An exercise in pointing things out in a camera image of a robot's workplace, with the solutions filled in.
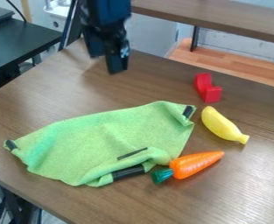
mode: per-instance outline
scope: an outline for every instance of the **table surface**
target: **table surface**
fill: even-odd
[[[193,89],[206,70],[133,52],[130,69],[108,75],[82,41],[0,88],[0,184],[69,223],[274,223],[274,87],[212,72],[223,87],[213,104],[243,133],[243,146],[220,139],[200,121],[207,105]],[[196,123],[182,155],[223,150],[219,163],[191,178],[154,185],[150,175],[92,188],[29,173],[3,149],[5,139],[59,120],[154,101],[193,104]]]
[[[245,2],[252,1],[132,0],[132,10],[155,18],[274,42],[274,3]]]
[[[0,69],[21,63],[60,41],[61,33],[9,19],[0,23]]]

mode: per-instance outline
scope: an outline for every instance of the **black cable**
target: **black cable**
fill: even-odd
[[[15,6],[15,4],[14,3],[12,3],[10,0],[5,0],[5,1],[7,1],[8,2],[8,4],[10,4],[11,5],[11,7],[13,7],[14,8],[14,10],[16,10],[17,11],[17,13],[20,15],[20,17],[22,17],[22,19],[25,21],[25,22],[27,22],[26,21],[26,18],[25,18],[25,16],[21,13],[21,11]]]

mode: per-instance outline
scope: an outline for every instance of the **black table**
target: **black table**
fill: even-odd
[[[42,53],[60,37],[58,31],[17,19],[0,23],[0,70]]]

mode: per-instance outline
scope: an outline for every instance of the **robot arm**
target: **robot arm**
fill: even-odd
[[[127,70],[130,43],[124,22],[130,17],[130,0],[81,0],[81,24],[92,58],[105,55],[108,70]]]

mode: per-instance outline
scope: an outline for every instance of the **red block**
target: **red block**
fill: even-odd
[[[210,73],[198,73],[193,82],[202,100],[206,103],[218,102],[221,98],[221,87],[213,87]]]

